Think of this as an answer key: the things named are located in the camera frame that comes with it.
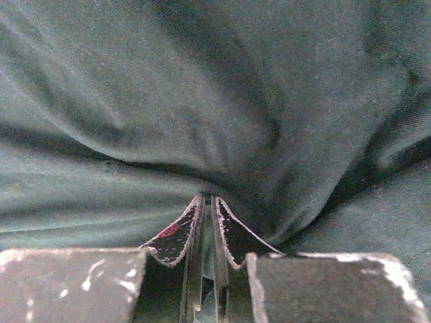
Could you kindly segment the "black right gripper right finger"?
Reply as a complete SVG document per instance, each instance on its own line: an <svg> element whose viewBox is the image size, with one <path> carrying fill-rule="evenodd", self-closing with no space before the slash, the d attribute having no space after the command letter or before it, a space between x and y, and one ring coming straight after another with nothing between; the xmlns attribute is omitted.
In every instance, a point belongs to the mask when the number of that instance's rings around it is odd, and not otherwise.
<svg viewBox="0 0 431 323"><path fill-rule="evenodd" d="M218 322L427 322L408 269L384 253L287 255L211 199Z"/></svg>

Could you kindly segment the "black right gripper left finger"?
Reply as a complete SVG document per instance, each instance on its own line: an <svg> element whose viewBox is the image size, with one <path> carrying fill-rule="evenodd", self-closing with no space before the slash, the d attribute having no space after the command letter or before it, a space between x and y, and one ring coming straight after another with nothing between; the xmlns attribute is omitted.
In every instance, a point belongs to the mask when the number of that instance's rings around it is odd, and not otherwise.
<svg viewBox="0 0 431 323"><path fill-rule="evenodd" d="M205 198L137 248L8 249L2 322L194 322Z"/></svg>

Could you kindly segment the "black t-shirt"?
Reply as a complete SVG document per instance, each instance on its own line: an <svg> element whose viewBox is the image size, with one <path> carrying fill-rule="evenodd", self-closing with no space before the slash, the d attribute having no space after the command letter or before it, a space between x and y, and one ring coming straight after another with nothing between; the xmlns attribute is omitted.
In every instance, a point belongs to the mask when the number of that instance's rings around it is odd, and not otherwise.
<svg viewBox="0 0 431 323"><path fill-rule="evenodd" d="M138 246L198 192L430 301L430 2L1 2L2 249Z"/></svg>

